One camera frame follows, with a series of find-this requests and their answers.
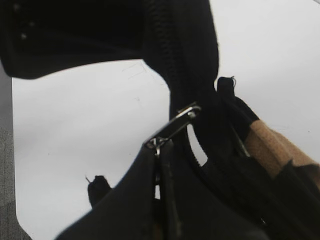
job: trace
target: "black fabric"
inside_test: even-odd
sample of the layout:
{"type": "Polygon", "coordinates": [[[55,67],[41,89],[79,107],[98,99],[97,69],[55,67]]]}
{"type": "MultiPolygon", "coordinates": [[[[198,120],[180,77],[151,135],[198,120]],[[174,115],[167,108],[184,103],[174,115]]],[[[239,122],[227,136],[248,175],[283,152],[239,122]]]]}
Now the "black fabric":
{"type": "Polygon", "coordinates": [[[262,230],[225,206],[202,184],[189,165],[189,157],[179,144],[161,153],[161,197],[171,199],[165,208],[171,220],[168,239],[267,240],[262,230]]]}
{"type": "Polygon", "coordinates": [[[306,228],[316,238],[320,238],[320,201],[319,191],[313,194],[314,189],[308,188],[296,174],[292,161],[288,162],[273,182],[275,192],[287,208],[303,221],[306,228]]]}
{"type": "MultiPolygon", "coordinates": [[[[231,206],[236,211],[245,213],[252,222],[260,225],[272,240],[315,239],[308,232],[301,230],[302,225],[285,205],[275,196],[272,180],[254,159],[234,158],[229,161],[210,160],[216,171],[222,172],[228,190],[232,192],[231,206]]],[[[209,176],[216,181],[216,176],[209,176]]]]}
{"type": "Polygon", "coordinates": [[[88,184],[87,188],[91,207],[97,205],[97,203],[100,202],[111,190],[112,188],[104,176],[95,176],[94,180],[88,184]]]}
{"type": "Polygon", "coordinates": [[[154,171],[154,151],[142,147],[120,183],[56,240],[154,239],[154,171]]]}
{"type": "MultiPolygon", "coordinates": [[[[241,140],[245,141],[250,124],[258,120],[252,110],[234,94],[232,78],[220,78],[218,94],[223,99],[227,115],[241,140]]],[[[293,167],[290,161],[272,180],[253,158],[231,157],[221,161],[209,159],[206,172],[215,180],[225,181],[234,192],[233,207],[259,222],[271,239],[319,239],[319,190],[306,173],[306,168],[293,167]]]]}
{"type": "Polygon", "coordinates": [[[144,27],[141,0],[1,0],[0,58],[22,79],[140,59],[144,27]]]}

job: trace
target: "white backdrop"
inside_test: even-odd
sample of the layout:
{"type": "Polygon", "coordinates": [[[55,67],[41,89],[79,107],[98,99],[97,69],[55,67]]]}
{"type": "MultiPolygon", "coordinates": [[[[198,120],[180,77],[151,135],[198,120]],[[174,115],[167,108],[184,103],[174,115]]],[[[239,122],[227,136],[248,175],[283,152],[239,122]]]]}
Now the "white backdrop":
{"type": "MultiPolygon", "coordinates": [[[[320,5],[212,0],[211,7],[219,75],[235,76],[236,95],[320,161],[320,5]]],[[[89,211],[85,175],[105,175],[114,187],[168,110],[167,86],[141,60],[14,79],[17,217],[32,239],[52,240],[89,211]]]]}

